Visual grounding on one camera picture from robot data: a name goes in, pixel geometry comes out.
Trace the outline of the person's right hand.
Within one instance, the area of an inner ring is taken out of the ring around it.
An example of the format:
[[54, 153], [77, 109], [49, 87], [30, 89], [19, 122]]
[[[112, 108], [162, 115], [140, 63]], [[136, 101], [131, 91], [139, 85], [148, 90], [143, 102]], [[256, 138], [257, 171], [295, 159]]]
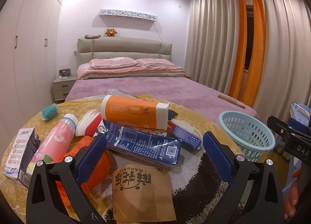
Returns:
[[299, 193], [298, 193], [298, 180], [301, 175], [301, 167], [297, 168], [293, 173], [292, 177], [294, 181], [291, 183], [289, 192], [284, 199], [284, 219], [287, 220], [294, 216], [296, 212], [296, 205], [299, 200]]

